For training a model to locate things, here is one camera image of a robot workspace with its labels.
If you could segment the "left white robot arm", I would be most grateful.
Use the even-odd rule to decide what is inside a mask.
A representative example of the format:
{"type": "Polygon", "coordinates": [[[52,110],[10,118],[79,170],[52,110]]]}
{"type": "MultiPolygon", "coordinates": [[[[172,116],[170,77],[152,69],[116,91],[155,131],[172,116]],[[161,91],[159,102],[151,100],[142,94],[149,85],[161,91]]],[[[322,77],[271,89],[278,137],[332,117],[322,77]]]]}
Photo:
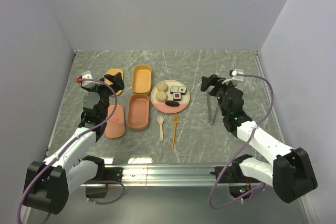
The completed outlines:
{"type": "Polygon", "coordinates": [[[69,195],[87,181],[102,182],[106,177],[104,160],[84,153],[102,137],[108,120],[110,95],[124,89],[122,74],[106,74],[95,79],[87,71],[77,79],[87,91],[83,99],[80,123],[72,137],[42,162],[32,162],[26,172],[21,206],[59,214],[69,195]]]}

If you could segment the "red sushi roll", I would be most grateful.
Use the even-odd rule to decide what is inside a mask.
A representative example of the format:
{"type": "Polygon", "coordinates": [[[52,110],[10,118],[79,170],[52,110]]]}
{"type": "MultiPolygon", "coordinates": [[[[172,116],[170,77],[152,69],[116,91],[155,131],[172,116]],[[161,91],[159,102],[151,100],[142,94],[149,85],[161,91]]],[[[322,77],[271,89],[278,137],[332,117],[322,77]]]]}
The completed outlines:
{"type": "Polygon", "coordinates": [[[181,95],[180,92],[174,92],[173,93],[173,100],[174,101],[181,101],[181,99],[182,99],[182,95],[181,95]]]}

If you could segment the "metal tongs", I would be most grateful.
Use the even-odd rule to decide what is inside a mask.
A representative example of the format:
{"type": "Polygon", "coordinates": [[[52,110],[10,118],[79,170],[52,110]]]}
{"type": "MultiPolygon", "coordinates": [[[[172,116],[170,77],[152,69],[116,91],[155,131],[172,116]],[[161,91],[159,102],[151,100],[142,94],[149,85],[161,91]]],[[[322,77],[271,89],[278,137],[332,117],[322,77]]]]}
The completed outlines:
{"type": "Polygon", "coordinates": [[[219,111],[219,105],[217,102],[215,102],[216,108],[214,111],[212,110],[212,100],[209,94],[209,89],[206,90],[206,101],[207,101],[208,123],[209,125],[213,125],[215,123],[219,111]]]}

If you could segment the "green sushi roll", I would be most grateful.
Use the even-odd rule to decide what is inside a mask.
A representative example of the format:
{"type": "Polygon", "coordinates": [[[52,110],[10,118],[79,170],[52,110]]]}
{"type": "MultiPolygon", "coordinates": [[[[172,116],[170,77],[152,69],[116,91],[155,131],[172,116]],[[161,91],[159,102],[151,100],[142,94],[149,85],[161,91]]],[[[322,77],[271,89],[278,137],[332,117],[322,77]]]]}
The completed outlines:
{"type": "Polygon", "coordinates": [[[185,86],[180,86],[178,88],[178,92],[181,93],[181,95],[185,95],[187,92],[187,88],[185,86]]]}

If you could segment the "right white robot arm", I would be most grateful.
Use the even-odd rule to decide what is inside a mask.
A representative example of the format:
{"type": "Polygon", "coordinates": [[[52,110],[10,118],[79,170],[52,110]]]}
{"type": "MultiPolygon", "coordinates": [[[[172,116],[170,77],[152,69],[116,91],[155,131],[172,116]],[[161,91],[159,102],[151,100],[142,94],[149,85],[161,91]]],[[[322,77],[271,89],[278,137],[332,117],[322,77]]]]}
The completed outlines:
{"type": "Polygon", "coordinates": [[[291,203],[318,186],[308,153],[303,148],[294,149],[264,131],[261,119],[255,122],[243,110],[243,92],[236,86],[246,77],[241,71],[232,70],[230,78],[215,74],[202,77],[201,91],[216,98],[225,129],[244,145],[224,167],[215,169],[215,183],[210,192],[213,198],[217,185],[232,180],[234,183],[255,179],[260,185],[247,189],[236,200],[247,200],[252,192],[260,194],[266,185],[285,203],[291,203]]]}

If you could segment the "steamed bun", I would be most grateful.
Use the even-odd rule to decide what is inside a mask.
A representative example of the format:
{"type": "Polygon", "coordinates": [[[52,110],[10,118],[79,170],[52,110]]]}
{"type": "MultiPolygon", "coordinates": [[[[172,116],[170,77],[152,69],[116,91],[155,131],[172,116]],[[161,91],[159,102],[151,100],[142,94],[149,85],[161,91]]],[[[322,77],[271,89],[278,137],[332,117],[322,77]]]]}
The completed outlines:
{"type": "Polygon", "coordinates": [[[160,82],[156,85],[156,89],[158,92],[167,92],[169,87],[166,82],[160,82]]]}
{"type": "Polygon", "coordinates": [[[156,94],[156,100],[157,102],[159,103],[165,103],[166,100],[168,99],[168,95],[166,92],[164,91],[159,91],[157,94],[156,94]]]}

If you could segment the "black sea cucumber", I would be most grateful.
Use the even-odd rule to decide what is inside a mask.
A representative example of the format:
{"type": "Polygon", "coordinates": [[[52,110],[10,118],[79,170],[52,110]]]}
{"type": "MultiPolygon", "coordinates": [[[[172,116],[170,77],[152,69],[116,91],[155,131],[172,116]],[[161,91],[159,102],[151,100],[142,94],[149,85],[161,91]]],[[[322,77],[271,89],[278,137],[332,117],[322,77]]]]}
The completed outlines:
{"type": "Polygon", "coordinates": [[[173,100],[166,100],[165,104],[170,107],[178,107],[180,106],[180,103],[178,101],[173,101],[173,100]]]}

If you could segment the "yellow sushi roll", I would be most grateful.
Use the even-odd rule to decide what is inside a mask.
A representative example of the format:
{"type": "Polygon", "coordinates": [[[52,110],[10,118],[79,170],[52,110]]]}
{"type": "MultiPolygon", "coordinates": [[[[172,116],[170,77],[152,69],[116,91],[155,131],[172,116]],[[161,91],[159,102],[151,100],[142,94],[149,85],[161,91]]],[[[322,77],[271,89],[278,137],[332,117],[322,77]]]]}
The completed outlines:
{"type": "Polygon", "coordinates": [[[171,86],[170,87],[170,94],[177,93],[179,91],[178,86],[171,86]]]}

